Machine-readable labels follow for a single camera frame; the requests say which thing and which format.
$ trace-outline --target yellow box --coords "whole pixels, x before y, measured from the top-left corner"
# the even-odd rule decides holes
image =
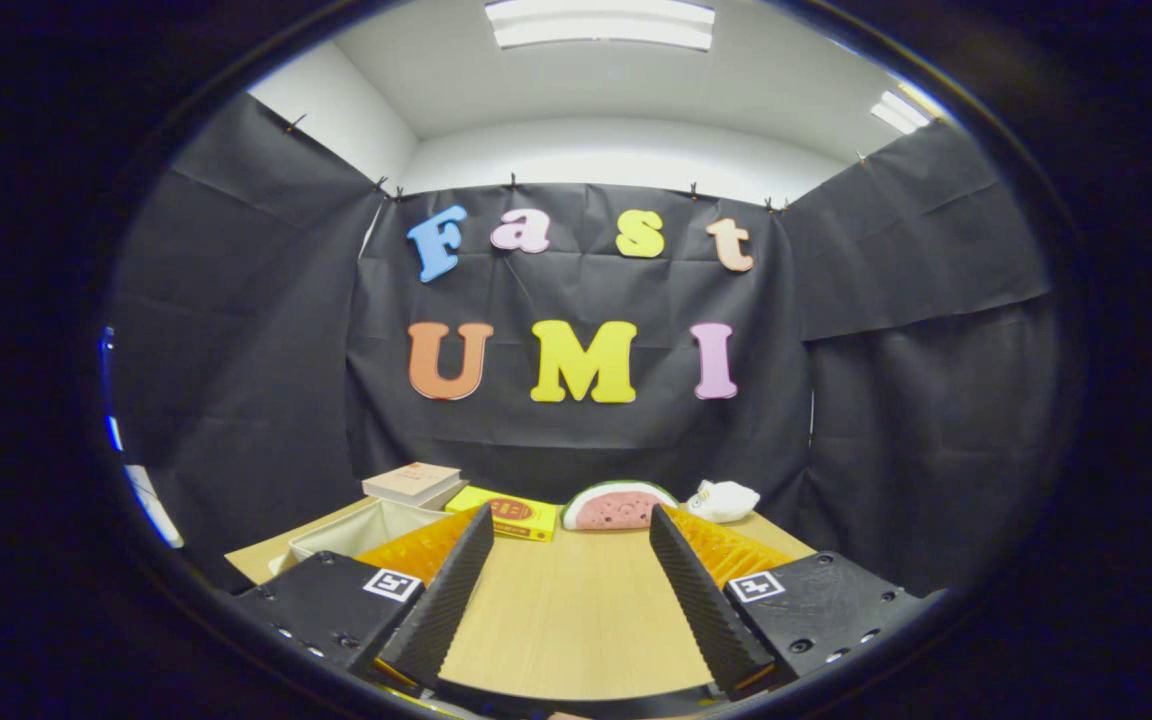
[[[558,507],[548,502],[524,500],[521,497],[470,486],[463,488],[444,507],[446,511],[462,511],[484,502],[492,503],[492,524],[495,532],[511,538],[552,541],[558,524]]]

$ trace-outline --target black fabric backdrop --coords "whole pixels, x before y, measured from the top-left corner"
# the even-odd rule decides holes
[[[420,258],[408,229],[452,205],[460,225],[456,268],[419,281]],[[511,209],[550,214],[550,249],[499,250],[490,234]],[[657,258],[626,258],[616,248],[617,218],[652,210],[664,220]],[[745,273],[717,258],[708,223],[732,218],[750,233]],[[589,484],[652,480],[677,497],[700,478],[740,478],[785,511],[785,478],[805,461],[810,414],[806,355],[797,340],[790,278],[793,255],[765,209],[649,188],[598,184],[465,188],[387,204],[358,259],[349,329],[349,369],[357,399],[353,460],[358,473],[412,458],[465,469],[477,484],[566,502]],[[600,325],[626,320],[631,342],[630,404],[597,404],[570,395],[535,402],[540,366],[532,324],[566,320],[588,347]],[[439,365],[461,372],[461,323],[492,324],[483,382],[463,400],[434,401],[407,378],[412,323],[442,323]],[[726,323],[732,400],[700,401],[696,323]]]
[[[381,194],[243,94],[147,197],[113,300],[114,410],[194,558],[356,500],[353,265]]]
[[[964,578],[1043,495],[1055,310],[1024,219],[955,128],[893,142],[768,213],[589,184],[382,200],[286,126],[243,96],[202,132],[142,211],[114,298],[127,460],[147,467],[212,577],[221,553],[412,460],[553,502],[612,478],[679,497],[735,479],[768,518],[914,592]],[[407,233],[456,204],[458,265],[422,283]],[[550,214],[548,250],[490,244],[509,209]],[[629,209],[662,218],[658,258],[614,245]],[[748,273],[704,232],[727,217],[750,233]],[[550,319],[583,346],[602,323],[634,323],[637,399],[532,401],[531,327]],[[461,372],[457,326],[493,325],[472,395],[412,388],[412,323],[450,328],[444,377]],[[694,395],[696,323],[732,326],[736,397]]]
[[[778,523],[915,593],[964,579],[1047,492],[1060,357],[1038,242],[947,124],[828,179],[781,222],[814,418]]]

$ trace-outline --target pink letter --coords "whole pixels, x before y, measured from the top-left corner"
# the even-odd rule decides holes
[[[503,225],[492,232],[492,245],[500,250],[513,250],[521,247],[524,252],[540,252],[550,247],[550,215],[540,210],[509,210],[500,215]]]
[[[727,369],[727,338],[732,326],[721,323],[691,325],[691,334],[700,346],[700,384],[696,386],[696,397],[700,400],[726,400],[736,397],[736,384]]]

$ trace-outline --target table surface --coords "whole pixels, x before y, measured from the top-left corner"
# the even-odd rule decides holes
[[[343,507],[227,558],[257,583],[287,541],[371,502]],[[726,525],[791,558],[812,548],[761,515]],[[646,530],[567,532],[553,541],[495,536],[442,679],[551,700],[667,694],[712,679]]]

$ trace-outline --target white plush toy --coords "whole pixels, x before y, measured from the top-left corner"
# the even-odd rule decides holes
[[[700,480],[696,495],[687,501],[687,511],[710,523],[735,523],[755,510],[760,495],[742,484]]]

